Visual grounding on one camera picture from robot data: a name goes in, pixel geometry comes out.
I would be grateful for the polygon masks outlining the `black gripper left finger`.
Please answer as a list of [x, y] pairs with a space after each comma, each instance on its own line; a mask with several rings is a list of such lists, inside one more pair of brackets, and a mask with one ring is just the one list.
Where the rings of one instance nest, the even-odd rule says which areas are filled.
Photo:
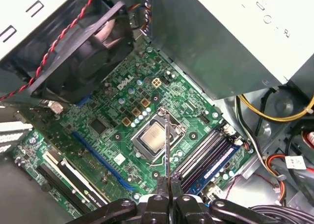
[[157, 180], [156, 192], [134, 201], [121, 198], [89, 212], [71, 224], [167, 224], [169, 223], [168, 178]]

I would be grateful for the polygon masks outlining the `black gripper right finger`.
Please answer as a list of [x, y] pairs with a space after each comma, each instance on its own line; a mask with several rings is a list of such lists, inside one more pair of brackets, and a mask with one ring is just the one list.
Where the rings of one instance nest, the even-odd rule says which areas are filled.
[[206, 206], [198, 196], [183, 193], [180, 173], [171, 175], [171, 194], [175, 208], [176, 224], [276, 224], [272, 217], [226, 199], [216, 199]]

